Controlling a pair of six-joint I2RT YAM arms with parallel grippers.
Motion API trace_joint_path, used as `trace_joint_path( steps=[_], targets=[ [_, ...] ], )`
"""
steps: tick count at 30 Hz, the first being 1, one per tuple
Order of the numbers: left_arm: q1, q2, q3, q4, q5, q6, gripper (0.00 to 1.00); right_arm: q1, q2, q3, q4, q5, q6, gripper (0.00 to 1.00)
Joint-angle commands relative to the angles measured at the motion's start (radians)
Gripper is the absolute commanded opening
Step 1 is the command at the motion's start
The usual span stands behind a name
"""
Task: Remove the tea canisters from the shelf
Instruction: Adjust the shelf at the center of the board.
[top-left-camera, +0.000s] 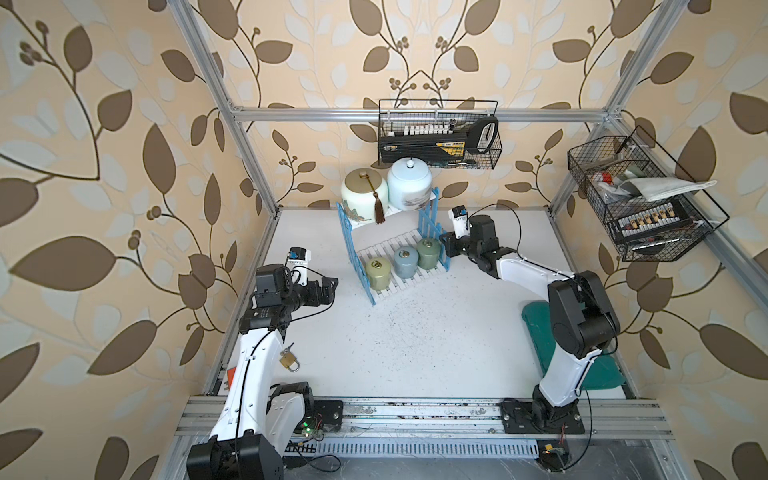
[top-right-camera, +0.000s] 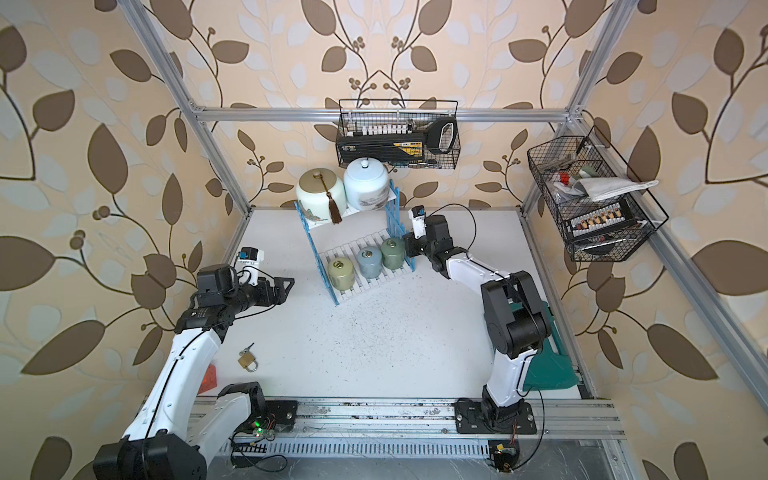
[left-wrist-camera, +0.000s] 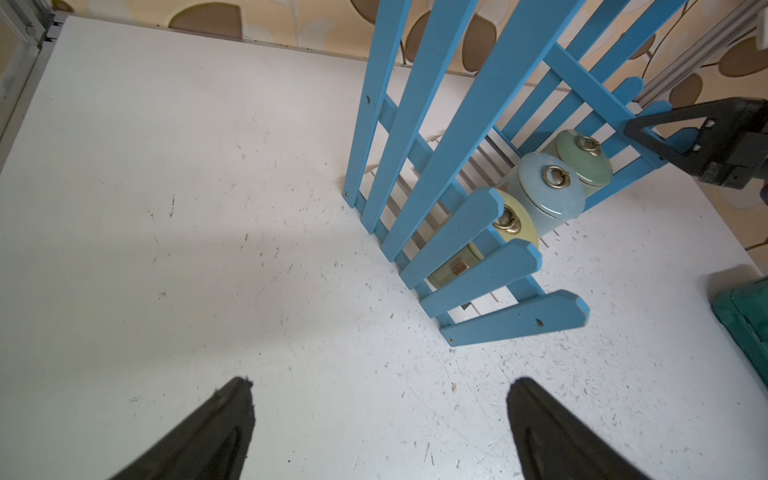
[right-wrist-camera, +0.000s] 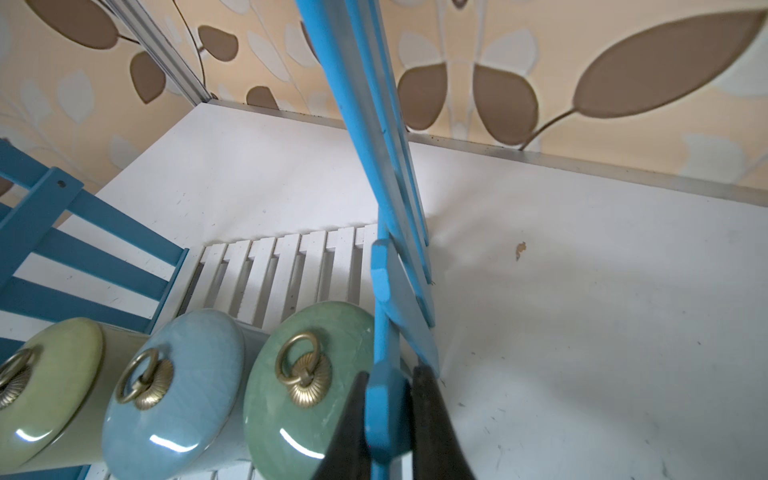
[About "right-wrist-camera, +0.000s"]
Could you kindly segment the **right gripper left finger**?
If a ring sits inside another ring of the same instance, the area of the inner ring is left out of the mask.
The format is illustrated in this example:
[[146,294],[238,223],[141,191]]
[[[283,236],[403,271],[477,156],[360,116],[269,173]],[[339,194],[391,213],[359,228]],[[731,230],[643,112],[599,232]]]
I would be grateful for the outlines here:
[[365,438],[365,398],[369,373],[360,371],[313,480],[371,478],[371,455]]

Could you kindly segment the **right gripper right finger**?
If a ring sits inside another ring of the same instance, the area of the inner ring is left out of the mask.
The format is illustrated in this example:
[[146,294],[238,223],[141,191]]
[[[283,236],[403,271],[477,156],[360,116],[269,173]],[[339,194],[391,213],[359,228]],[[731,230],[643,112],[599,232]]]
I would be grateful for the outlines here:
[[451,424],[437,378],[428,365],[413,371],[412,452],[414,479],[474,479]]

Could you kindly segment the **blue-grey tea canister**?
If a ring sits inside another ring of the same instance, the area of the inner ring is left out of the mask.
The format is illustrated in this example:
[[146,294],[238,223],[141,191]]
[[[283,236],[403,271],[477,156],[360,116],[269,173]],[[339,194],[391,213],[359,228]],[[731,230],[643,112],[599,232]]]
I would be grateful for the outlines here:
[[246,384],[269,336],[201,309],[154,333],[129,361],[109,402],[103,458],[117,479],[173,479],[250,459]]

